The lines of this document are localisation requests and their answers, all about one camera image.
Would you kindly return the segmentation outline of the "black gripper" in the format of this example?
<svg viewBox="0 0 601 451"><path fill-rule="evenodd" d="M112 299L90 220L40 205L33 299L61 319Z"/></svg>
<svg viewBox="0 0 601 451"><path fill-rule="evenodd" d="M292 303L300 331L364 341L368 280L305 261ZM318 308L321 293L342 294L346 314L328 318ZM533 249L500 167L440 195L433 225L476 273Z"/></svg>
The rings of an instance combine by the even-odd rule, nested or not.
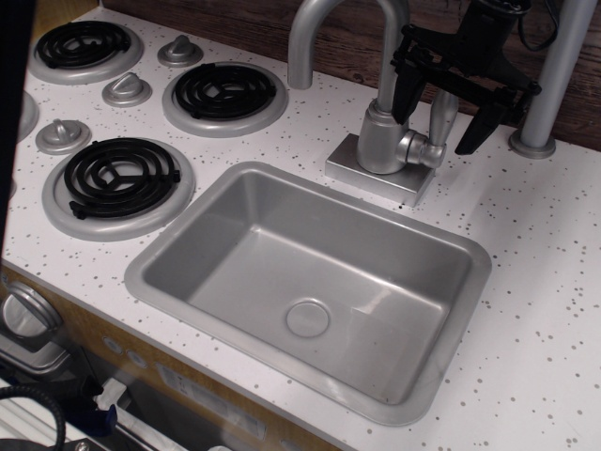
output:
<svg viewBox="0 0 601 451"><path fill-rule="evenodd" d="M477 112L455 149L471 155L505 120L508 103L521 94L541 93L537 82L515 68L502 47L513 24L461 24L454 34L409 24L393 54L396 72L393 118L406 124L426 84L442 88L466 101L477 101Z"/></svg>

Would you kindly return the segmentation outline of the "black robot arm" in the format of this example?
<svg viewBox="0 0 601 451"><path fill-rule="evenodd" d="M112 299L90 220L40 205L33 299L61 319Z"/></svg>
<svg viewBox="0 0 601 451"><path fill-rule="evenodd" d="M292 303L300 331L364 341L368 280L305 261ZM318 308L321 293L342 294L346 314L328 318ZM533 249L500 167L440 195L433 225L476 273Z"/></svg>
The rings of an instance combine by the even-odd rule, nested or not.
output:
<svg viewBox="0 0 601 451"><path fill-rule="evenodd" d="M518 124L541 86L515 68L502 47L531 5L472 1L454 34L405 25L391 61L395 121L407 122L425 86L432 85L478 107L455 149L459 155L473 153L498 126Z"/></svg>

